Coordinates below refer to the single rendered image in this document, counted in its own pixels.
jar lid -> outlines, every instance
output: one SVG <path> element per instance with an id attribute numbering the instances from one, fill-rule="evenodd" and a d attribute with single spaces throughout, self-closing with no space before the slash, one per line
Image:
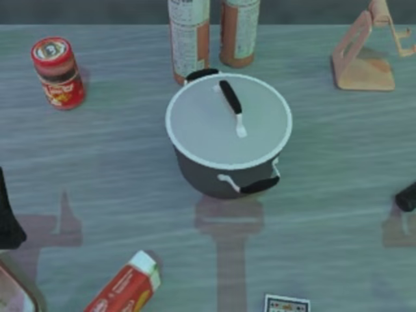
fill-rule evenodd
<path id="1" fill-rule="evenodd" d="M 33 62 L 41 66 L 56 66 L 72 57 L 70 43 L 61 37 L 44 38 L 32 47 Z"/>
<path id="2" fill-rule="evenodd" d="M 237 114 L 218 88 L 228 82 L 241 106 L 246 137 L 237 131 Z M 222 170 L 251 168 L 275 157 L 292 131 L 291 110 L 269 84 L 234 73 L 219 73 L 184 86 L 166 111 L 173 145 L 190 160 Z"/>

wooden table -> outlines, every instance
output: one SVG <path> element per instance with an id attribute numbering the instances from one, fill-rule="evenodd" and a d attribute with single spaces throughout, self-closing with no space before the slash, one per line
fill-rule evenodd
<path id="1" fill-rule="evenodd" d="M 399 59 L 388 30 L 375 31 L 369 45 L 388 52 L 396 91 L 337 90 L 329 55 L 345 31 L 262 26 L 256 61 L 229 70 L 219 64 L 213 27 L 212 65 L 270 83 L 294 116 L 281 184 L 248 203 L 263 227 L 248 235 L 245 251 L 224 239 L 234 247 L 225 254 L 194 225 L 202 195 L 179 173 L 164 129 L 179 90 L 168 27 L 1 26 L 0 161 L 29 234 L 10 255 L 36 276 L 48 310 L 82 310 L 145 249 L 160 256 L 164 272 L 147 312 L 262 311 L 267 292 L 308 298 L 320 312 L 413 311 L 416 239 L 386 248 L 382 225 L 391 196 L 416 177 L 416 58 Z M 33 72 L 29 50 L 47 35 L 65 36 L 88 71 L 88 100 L 76 110 L 46 104 Z M 64 191 L 64 211 L 69 205 L 82 222 L 82 243 L 76 222 L 64 221 L 73 218 L 59 218 Z M 395 224 L 392 216 L 384 229 Z M 234 305 L 223 311 L 217 281 L 227 280 L 216 276 L 217 258 L 231 272 L 244 267 L 244 257 L 246 276 L 228 281 Z"/>

spray can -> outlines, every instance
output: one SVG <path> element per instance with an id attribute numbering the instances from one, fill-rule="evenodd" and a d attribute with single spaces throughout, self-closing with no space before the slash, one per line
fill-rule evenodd
<path id="1" fill-rule="evenodd" d="M 54 108 L 74 109 L 83 102 L 83 82 L 67 40 L 42 39 L 33 46 L 31 56 L 46 98 Z"/>
<path id="2" fill-rule="evenodd" d="M 174 79 L 209 67 L 210 0 L 168 0 Z"/>
<path id="3" fill-rule="evenodd" d="M 260 0 L 222 0 L 220 60 L 242 68 L 254 60 Z"/>

gray cooking pot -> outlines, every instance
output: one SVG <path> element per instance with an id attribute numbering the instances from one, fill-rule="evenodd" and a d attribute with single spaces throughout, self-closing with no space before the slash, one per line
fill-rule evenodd
<path id="1" fill-rule="evenodd" d="M 278 184 L 292 114 L 263 81 L 214 69 L 192 73 L 165 121 L 180 170 L 201 193 L 235 199 Z"/>

black object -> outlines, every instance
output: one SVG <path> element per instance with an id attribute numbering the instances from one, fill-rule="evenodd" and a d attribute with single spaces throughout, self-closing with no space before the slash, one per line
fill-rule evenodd
<path id="1" fill-rule="evenodd" d="M 416 209 L 416 183 L 405 188 L 395 196 L 396 204 L 400 210 L 409 213 Z"/>
<path id="2" fill-rule="evenodd" d="M 190 73 L 189 75 L 187 75 L 185 80 L 188 82 L 191 82 L 193 80 L 196 80 L 205 76 L 216 75 L 219 72 L 220 71 L 216 70 L 215 68 L 206 68 L 204 70 L 198 70 L 198 71 L 194 71 L 193 73 Z"/>
<path id="3" fill-rule="evenodd" d="M 280 181 L 280 176 L 271 177 L 270 179 L 264 179 L 253 184 L 248 185 L 247 187 L 240 188 L 240 193 L 242 194 L 255 194 L 258 192 L 264 192 L 265 190 L 271 189 L 277 185 Z"/>
<path id="4" fill-rule="evenodd" d="M 0 167 L 0 250 L 17 249 L 26 239 L 26 233 L 12 212 L 3 169 Z"/>
<path id="5" fill-rule="evenodd" d="M 235 94 L 233 88 L 231 87 L 230 83 L 226 80 L 220 81 L 220 88 L 224 96 L 226 97 L 229 106 L 233 109 L 236 115 L 242 113 L 241 103 L 238 99 L 237 95 Z"/>

